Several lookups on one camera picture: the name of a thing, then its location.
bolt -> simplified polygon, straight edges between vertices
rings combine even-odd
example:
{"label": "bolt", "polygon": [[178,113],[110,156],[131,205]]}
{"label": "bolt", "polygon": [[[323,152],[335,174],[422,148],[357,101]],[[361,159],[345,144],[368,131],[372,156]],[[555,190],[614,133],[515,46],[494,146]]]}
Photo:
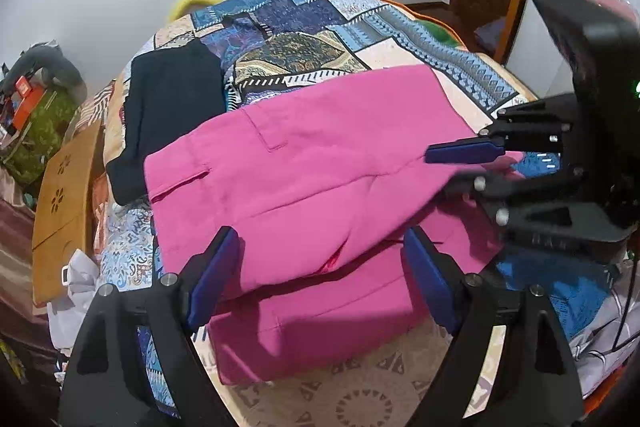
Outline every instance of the bolt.
{"label": "bolt", "polygon": [[542,297],[545,294],[545,289],[540,284],[534,284],[529,287],[529,291],[536,297]]}
{"label": "bolt", "polygon": [[160,283],[162,286],[173,286],[178,282],[178,276],[175,273],[165,273],[160,278]]}
{"label": "bolt", "polygon": [[113,292],[113,288],[114,288],[113,284],[109,284],[109,283],[103,284],[98,288],[98,295],[101,297],[107,297],[111,295],[111,292]]}
{"label": "bolt", "polygon": [[482,277],[477,273],[468,273],[465,275],[465,282],[472,288],[477,288],[482,284]]}
{"label": "bolt", "polygon": [[499,208],[495,213],[495,222],[501,227],[506,227],[509,223],[509,209]]}
{"label": "bolt", "polygon": [[478,176],[478,178],[474,180],[474,188],[478,192],[482,192],[486,188],[486,179],[484,176]]}

wooden floor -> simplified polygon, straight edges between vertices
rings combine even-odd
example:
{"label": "wooden floor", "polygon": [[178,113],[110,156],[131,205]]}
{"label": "wooden floor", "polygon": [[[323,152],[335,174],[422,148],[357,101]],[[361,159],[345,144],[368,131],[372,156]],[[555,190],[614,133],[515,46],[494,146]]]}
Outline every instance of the wooden floor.
{"label": "wooden floor", "polygon": [[473,30],[467,28],[464,23],[459,19],[459,17],[453,13],[452,11],[441,8],[441,7],[433,7],[426,8],[421,10],[414,10],[422,15],[428,15],[429,17],[434,17],[445,24],[451,26],[454,31],[460,35],[463,41],[465,41],[465,45],[470,52],[474,53],[488,53],[485,49],[483,49],[477,42],[474,36]]}

bed sheet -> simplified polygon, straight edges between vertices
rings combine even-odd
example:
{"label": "bed sheet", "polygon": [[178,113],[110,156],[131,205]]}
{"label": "bed sheet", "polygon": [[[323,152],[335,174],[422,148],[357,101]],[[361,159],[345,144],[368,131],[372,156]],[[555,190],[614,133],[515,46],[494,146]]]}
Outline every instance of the bed sheet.
{"label": "bed sheet", "polygon": [[[221,58],[228,110],[358,71],[428,64],[452,107],[478,131],[503,107],[534,100],[508,71],[486,55],[469,53],[456,35],[383,0],[227,0],[187,15],[156,34],[135,55],[183,46],[199,38]],[[106,124],[104,161],[124,148],[122,105],[130,63],[82,108],[82,124]],[[525,171],[558,168],[527,157]],[[98,283],[121,291],[148,286],[162,273],[153,216],[146,201],[118,206],[110,198],[107,244]],[[148,330],[139,329],[141,354],[158,407],[175,414]],[[492,349],[469,413],[482,410],[495,378],[504,332]],[[392,343],[332,367],[249,386],[220,384],[202,328],[196,349],[224,402],[241,426],[402,426],[427,391],[449,338],[428,319]]]}

green fabric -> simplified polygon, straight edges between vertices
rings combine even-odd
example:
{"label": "green fabric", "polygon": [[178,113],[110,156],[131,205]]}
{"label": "green fabric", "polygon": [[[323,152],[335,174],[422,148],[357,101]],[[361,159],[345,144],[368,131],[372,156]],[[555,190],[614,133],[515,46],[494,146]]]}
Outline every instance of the green fabric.
{"label": "green fabric", "polygon": [[49,159],[60,150],[77,105],[64,89],[50,87],[33,109],[20,137],[2,152],[2,163],[20,187],[42,176]]}
{"label": "green fabric", "polygon": [[422,26],[428,29],[428,31],[433,35],[433,37],[444,44],[445,46],[449,46],[450,48],[457,48],[462,42],[458,42],[458,40],[450,34],[446,28],[443,28],[439,24],[431,21],[424,21],[422,19],[416,19],[416,22],[419,22]]}

blue gripper pad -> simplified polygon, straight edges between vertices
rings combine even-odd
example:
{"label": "blue gripper pad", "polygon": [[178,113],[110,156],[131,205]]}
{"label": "blue gripper pad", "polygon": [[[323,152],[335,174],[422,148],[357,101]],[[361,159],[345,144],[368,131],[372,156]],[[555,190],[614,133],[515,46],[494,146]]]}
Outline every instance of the blue gripper pad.
{"label": "blue gripper pad", "polygon": [[461,322],[456,315],[454,293],[413,229],[404,234],[403,253],[433,320],[455,334]]}
{"label": "blue gripper pad", "polygon": [[202,276],[191,292],[187,325],[197,331],[202,324],[209,322],[226,282],[233,275],[240,257],[240,239],[238,232],[228,229],[225,238],[215,251],[211,261],[202,272]]}
{"label": "blue gripper pad", "polygon": [[425,163],[491,163],[504,155],[504,147],[488,138],[462,139],[430,145],[424,153]]}

